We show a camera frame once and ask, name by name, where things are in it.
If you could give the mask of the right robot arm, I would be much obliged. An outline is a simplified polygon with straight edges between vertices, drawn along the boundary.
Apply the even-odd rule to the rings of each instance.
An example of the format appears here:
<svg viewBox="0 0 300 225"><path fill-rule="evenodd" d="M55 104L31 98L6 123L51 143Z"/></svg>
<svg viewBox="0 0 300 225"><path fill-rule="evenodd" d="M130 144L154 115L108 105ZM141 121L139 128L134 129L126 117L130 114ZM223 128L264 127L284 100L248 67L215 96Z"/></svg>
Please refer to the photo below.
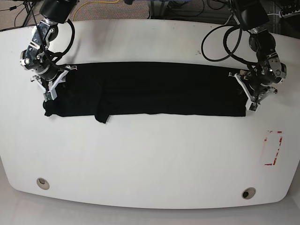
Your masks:
<svg viewBox="0 0 300 225"><path fill-rule="evenodd" d="M76 65L57 64L68 53L75 39L75 27L68 17L77 3L77 0L44 1L40 9L44 18L39 23L35 22L29 46L21 53L21 66L36 73L33 79L38 81L46 98L54 99L51 95L55 86L63 82L69 71L77 69ZM51 52L50 42L58 35L58 25L64 23L69 24L72 31L70 42L63 52Z"/></svg>

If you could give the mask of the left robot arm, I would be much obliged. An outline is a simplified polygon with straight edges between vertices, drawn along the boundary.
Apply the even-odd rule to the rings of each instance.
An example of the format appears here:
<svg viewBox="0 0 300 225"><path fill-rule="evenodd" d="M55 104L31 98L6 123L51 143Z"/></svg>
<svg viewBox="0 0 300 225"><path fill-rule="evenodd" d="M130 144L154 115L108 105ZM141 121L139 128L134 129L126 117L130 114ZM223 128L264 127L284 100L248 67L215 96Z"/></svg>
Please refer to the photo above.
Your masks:
<svg viewBox="0 0 300 225"><path fill-rule="evenodd" d="M262 100L278 90L272 84L281 83L286 78L286 65L280 62L275 50L276 42L265 24L269 17L258 0L230 0L229 9L236 17L240 29L250 33L249 46L256 53L257 62L248 62L232 55L235 60L247 65L247 71L232 74L242 86L248 100L246 109L257 111Z"/></svg>

